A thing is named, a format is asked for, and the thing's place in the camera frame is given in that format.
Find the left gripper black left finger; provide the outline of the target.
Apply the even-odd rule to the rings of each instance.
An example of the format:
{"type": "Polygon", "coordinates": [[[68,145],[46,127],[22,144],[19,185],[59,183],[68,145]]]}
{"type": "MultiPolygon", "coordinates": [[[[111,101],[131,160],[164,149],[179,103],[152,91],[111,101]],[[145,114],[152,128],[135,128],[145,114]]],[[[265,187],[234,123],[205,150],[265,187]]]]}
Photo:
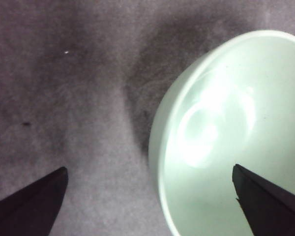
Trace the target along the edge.
{"type": "Polygon", "coordinates": [[[65,167],[0,200],[0,236],[48,236],[68,185],[65,167]]]}

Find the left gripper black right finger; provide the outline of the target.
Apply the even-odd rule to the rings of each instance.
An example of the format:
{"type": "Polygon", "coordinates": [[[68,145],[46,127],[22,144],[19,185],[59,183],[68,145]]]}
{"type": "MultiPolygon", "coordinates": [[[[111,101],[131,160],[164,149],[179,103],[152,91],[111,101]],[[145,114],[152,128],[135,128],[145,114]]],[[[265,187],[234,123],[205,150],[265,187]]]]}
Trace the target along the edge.
{"type": "Polygon", "coordinates": [[[295,236],[294,194],[239,164],[232,181],[253,235],[295,236]]]}

